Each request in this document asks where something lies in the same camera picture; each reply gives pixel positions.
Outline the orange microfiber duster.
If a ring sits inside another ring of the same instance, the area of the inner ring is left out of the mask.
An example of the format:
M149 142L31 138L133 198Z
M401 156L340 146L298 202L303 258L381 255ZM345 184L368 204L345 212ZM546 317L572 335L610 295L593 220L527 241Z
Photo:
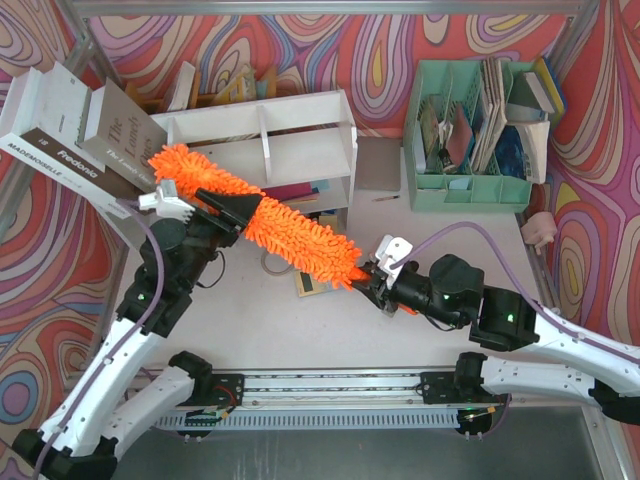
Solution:
M345 235L322 226L267 195L259 187L210 162L184 144L165 146L151 160L158 181L171 180L178 196L220 217L235 200L247 200L245 237L321 283L358 289L381 310L418 313L426 302L413 271L402 269L389 287L388 274L371 262L358 266L362 252Z

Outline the masking tape roll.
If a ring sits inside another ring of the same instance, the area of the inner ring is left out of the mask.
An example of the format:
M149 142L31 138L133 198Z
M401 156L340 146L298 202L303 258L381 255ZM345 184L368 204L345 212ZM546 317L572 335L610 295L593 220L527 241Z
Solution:
M275 277L286 275L292 270L292 266L288 262L280 256L268 252L261 257L261 266L268 275Z

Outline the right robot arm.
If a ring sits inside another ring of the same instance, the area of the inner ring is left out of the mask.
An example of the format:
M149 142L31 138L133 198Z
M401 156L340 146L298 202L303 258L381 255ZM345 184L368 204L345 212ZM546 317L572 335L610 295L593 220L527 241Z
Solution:
M514 291L490 287L484 272L447 254L428 275L416 262L391 276L373 262L355 282L379 310L418 313L445 332L467 329L478 352L459 355L452 372L424 373L426 404L491 403L514 394L564 397L608 418L639 422L639 350L573 325Z

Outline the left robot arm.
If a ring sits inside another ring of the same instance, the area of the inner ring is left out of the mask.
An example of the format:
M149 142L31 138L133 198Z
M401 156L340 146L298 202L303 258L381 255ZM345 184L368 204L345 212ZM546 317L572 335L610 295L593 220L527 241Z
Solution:
M164 181L155 192L122 201L145 225L142 265L116 310L90 365L57 410L37 429L21 431L13 450L36 479L109 479L132 444L169 409L213 389L211 365L180 353L130 400L123 398L147 357L165 342L190 306L208 263L232 246L261 201L258 194L219 195L198 190L201 208L180 199Z

